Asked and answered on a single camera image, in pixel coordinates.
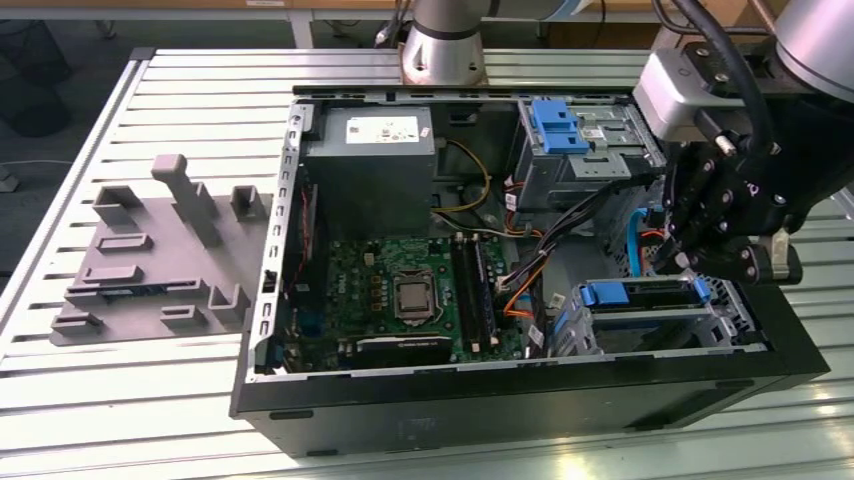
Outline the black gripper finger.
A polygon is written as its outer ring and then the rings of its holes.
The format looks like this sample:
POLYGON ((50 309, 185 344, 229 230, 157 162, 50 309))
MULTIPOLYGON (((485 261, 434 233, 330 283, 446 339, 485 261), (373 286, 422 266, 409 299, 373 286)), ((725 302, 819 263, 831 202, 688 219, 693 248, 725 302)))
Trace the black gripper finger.
POLYGON ((675 274, 691 265, 692 252, 708 233, 708 194, 713 191, 719 155, 705 144, 671 149, 663 187, 665 241, 655 254, 655 271, 675 274))
POLYGON ((803 278, 797 252, 789 234, 777 231, 733 238, 724 244, 700 247, 687 253, 689 268, 703 275, 748 285, 796 285, 803 278))

